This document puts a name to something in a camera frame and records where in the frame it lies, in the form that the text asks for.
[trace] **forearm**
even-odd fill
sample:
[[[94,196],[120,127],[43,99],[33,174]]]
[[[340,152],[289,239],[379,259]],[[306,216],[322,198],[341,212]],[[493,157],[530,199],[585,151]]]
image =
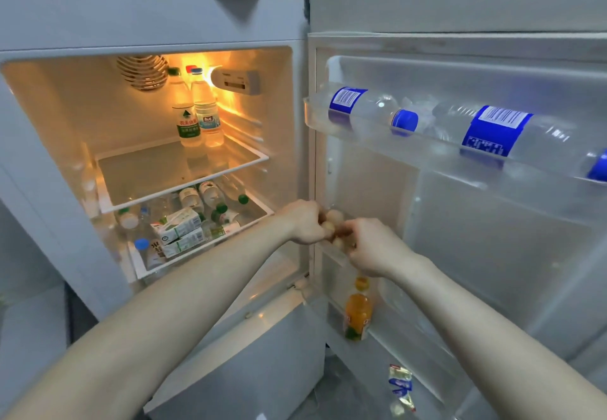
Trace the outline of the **forearm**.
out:
[[[289,230],[270,217],[139,293],[77,341],[7,419],[132,418]]]
[[[602,392],[428,259],[417,259],[391,279],[435,325],[503,418],[605,417],[607,397]]]

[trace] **snack wrapper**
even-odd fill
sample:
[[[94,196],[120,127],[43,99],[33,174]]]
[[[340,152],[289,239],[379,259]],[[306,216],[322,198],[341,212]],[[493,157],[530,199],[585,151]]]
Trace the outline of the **snack wrapper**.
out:
[[[415,405],[411,399],[411,392],[414,389],[413,378],[413,374],[406,367],[390,364],[388,383],[391,385],[392,393],[396,394],[401,404],[411,412],[415,412]]]

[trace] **air vent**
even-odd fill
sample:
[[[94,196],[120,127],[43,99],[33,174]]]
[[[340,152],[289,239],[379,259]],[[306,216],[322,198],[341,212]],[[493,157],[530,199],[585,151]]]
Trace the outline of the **air vent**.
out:
[[[116,65],[125,81],[138,91],[158,90],[168,78],[169,63],[162,55],[118,57]]]

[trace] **open refrigerator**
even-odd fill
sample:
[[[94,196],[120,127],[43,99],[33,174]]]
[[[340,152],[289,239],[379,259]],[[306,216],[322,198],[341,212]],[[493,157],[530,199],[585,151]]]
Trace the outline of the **open refrigerator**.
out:
[[[423,91],[579,116],[598,129],[607,122],[607,14],[599,6],[2,2],[2,20],[11,25],[0,29],[0,197],[98,318],[228,238],[146,270],[115,235],[115,211],[230,174],[254,204],[250,224],[298,198],[377,217],[584,375],[604,364],[605,184],[512,160],[505,173],[457,145],[394,135],[385,125],[369,123],[363,140],[344,122],[328,127],[320,120],[327,112],[305,109],[302,100],[333,81],[397,99]],[[253,73],[259,82],[249,92],[214,84],[226,138],[221,150],[209,149],[204,171],[187,165],[163,88],[138,90],[121,73],[119,57],[143,56],[182,72],[198,65],[207,74]],[[375,400],[376,418],[400,415],[387,382],[391,363],[414,374],[416,413],[405,417],[497,417],[430,322],[389,281],[373,284],[368,338],[345,340],[342,314],[355,277],[330,244],[287,243],[169,376],[147,414],[287,418],[322,376],[327,343]],[[234,384],[246,393],[238,409]]]

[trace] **box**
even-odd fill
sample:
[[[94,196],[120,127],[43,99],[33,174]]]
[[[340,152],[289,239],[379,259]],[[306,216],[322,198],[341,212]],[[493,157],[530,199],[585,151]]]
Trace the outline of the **box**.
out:
[[[150,225],[160,242],[167,245],[200,227],[200,217],[196,211],[186,207]]]
[[[194,247],[197,244],[202,243],[205,240],[205,234],[202,228],[196,228],[193,232],[187,233],[183,238],[179,238],[177,241],[173,241],[171,244],[162,246],[162,251],[166,258],[171,258],[178,255],[184,250],[188,250],[190,247]]]

